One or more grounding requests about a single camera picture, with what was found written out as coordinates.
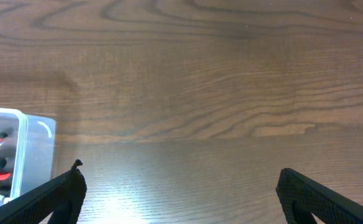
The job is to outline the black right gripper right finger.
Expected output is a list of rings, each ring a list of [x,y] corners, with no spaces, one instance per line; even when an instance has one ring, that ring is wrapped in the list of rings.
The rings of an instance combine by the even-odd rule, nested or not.
[[[363,206],[291,169],[280,172],[276,193],[287,223],[363,224]]]

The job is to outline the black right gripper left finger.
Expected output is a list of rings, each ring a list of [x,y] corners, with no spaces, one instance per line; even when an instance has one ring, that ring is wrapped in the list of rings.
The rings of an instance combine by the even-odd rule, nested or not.
[[[53,224],[76,224],[87,191],[82,164],[77,159],[69,171],[0,206],[0,224],[35,224],[46,217]]]

